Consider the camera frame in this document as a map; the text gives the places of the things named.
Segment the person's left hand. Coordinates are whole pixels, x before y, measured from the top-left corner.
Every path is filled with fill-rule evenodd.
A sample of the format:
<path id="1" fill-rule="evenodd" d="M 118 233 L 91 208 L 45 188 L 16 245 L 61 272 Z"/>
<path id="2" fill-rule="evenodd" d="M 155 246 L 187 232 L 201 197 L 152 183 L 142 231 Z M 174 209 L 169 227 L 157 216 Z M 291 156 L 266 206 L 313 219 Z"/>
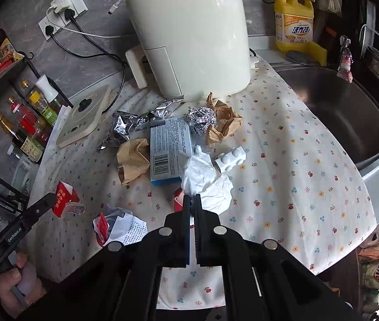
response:
<path id="1" fill-rule="evenodd" d="M 27 254 L 17 253 L 15 264 L 16 267 L 0 274 L 0 300 L 2 307 L 12 318 L 16 318 L 28 306 L 37 302 L 47 291 L 43 287 L 39 278 L 35 279 L 33 288 L 30 293 L 25 293 L 23 301 L 19 300 L 13 292 L 13 288 L 22 280 L 20 270 L 23 269 L 28 261 Z"/>

